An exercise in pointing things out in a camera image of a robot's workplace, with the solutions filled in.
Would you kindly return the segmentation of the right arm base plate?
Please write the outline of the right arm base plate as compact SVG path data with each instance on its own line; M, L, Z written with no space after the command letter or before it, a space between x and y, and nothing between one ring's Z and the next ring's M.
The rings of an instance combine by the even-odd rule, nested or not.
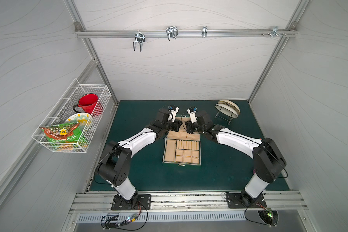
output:
M247 193L225 192L223 198L229 209L267 208L264 195L261 193L257 198L250 197Z

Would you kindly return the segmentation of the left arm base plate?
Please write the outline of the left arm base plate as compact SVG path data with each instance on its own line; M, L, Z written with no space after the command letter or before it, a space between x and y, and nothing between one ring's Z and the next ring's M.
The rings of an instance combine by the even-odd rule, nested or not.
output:
M135 194L130 200L126 200L120 195L115 195L111 210L112 211L126 211L138 210L139 208L149 210L151 208L150 194Z

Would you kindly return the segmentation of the patterned white plate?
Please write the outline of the patterned white plate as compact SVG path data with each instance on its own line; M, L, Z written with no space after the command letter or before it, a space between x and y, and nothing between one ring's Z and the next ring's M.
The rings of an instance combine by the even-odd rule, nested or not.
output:
M83 130L92 123L92 117L88 113L76 113L65 120L65 123L79 123L79 129Z

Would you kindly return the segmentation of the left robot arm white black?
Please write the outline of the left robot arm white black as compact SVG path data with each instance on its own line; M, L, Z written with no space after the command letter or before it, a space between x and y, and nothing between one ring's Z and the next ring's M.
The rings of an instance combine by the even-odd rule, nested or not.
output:
M127 202L136 198L138 191L129 180L131 160L141 149L163 139L169 131L179 131L182 123L176 120L179 108L170 105L161 108L154 120L136 135L120 141L107 144L107 153L98 163L95 173L110 184L119 197Z

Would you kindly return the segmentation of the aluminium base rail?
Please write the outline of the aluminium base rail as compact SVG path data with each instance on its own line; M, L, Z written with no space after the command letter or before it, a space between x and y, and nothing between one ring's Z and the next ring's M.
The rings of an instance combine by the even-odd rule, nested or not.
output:
M149 194L149 212L231 211L224 191L142 191ZM74 197L70 213L111 212L115 191L89 191ZM308 210L300 191L265 191L259 203L273 210Z

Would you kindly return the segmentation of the aluminium top rail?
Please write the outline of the aluminium top rail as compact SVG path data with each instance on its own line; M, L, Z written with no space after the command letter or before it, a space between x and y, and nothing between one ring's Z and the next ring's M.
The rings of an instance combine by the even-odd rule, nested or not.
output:
M266 30L214 30L207 28L206 38L253 38L262 37L261 33L268 34L272 29ZM287 37L295 37L298 35L296 30L278 29L281 33L286 33ZM167 38L166 30L85 30L76 32L78 38L130 38L138 32L144 34L148 38ZM179 35L177 38L202 38L202 29L196 30L181 30L178 29Z

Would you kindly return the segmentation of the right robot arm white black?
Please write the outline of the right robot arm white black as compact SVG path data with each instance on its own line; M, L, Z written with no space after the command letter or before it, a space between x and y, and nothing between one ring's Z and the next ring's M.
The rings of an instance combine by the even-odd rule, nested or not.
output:
M240 196L243 205L255 203L264 189L285 170L287 162L273 139L256 139L233 132L214 124L206 111L198 112L196 107L189 108L187 112L190 117L190 121L185 123L188 133L198 132L210 141L229 146L253 159L253 176Z

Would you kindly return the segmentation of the green jewelry box beige lining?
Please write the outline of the green jewelry box beige lining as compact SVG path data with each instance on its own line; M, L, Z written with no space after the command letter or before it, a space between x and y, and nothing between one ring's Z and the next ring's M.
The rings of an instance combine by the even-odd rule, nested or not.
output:
M185 122L191 122L189 117L176 117L182 122L179 131L169 131L165 138L163 163L178 166L201 165L201 140L198 132L187 133Z

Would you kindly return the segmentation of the red mug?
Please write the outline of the red mug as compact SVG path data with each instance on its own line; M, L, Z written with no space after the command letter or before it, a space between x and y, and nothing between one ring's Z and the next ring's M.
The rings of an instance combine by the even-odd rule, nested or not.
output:
M76 113L88 113L93 116L101 115L104 110L100 102L99 96L94 93L89 93L82 96L78 100L78 104L74 105L72 109Z

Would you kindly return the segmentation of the white ventilation grille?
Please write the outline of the white ventilation grille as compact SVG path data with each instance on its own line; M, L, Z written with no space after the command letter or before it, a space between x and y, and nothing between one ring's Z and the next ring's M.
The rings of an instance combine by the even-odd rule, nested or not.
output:
M80 214L77 223L100 223L110 219L113 214ZM239 221L246 220L241 211L214 212L143 212L136 222L193 222L193 221Z

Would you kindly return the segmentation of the double metal hook left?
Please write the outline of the double metal hook left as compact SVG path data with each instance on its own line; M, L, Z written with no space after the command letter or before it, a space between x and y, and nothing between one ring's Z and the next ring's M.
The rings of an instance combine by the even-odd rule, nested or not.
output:
M143 50L143 44L146 41L146 36L140 32L134 35L134 41L133 41L133 50L135 51L137 48L137 45L139 45L139 51L142 52Z

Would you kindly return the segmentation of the green snack bag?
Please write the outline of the green snack bag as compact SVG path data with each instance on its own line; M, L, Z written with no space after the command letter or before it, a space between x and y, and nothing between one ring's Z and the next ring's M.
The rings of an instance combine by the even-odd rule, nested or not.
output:
M89 145L89 141L80 129L80 123L77 121L40 127L40 129L50 143L75 143L82 147Z

